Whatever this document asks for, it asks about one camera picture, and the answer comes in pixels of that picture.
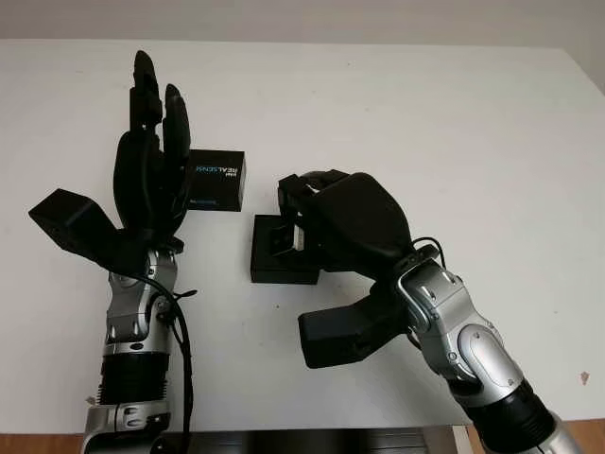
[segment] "robotic hand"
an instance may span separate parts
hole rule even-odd
[[[445,268],[439,242],[412,241],[402,209],[374,178],[336,170],[291,175],[279,182],[278,196],[281,216],[255,220],[253,282],[315,284],[320,269],[375,281],[370,295],[351,306],[302,314],[309,367],[360,361],[408,334],[447,380],[488,452],[581,452],[534,394],[496,328],[477,313],[462,280]],[[416,249],[421,241],[437,248]]]
[[[64,250],[110,272],[101,384],[89,408],[82,453],[174,453],[160,433],[168,428],[165,374],[172,330],[183,354],[184,417],[180,453],[187,450],[193,408],[191,351],[177,300],[173,235],[186,213],[191,172],[189,123],[181,94],[165,91],[165,118],[153,63],[142,51],[134,61],[130,130],[121,138],[113,195],[124,225],[117,230],[92,200],[57,189],[29,215]],[[155,127],[163,121],[164,152]]]

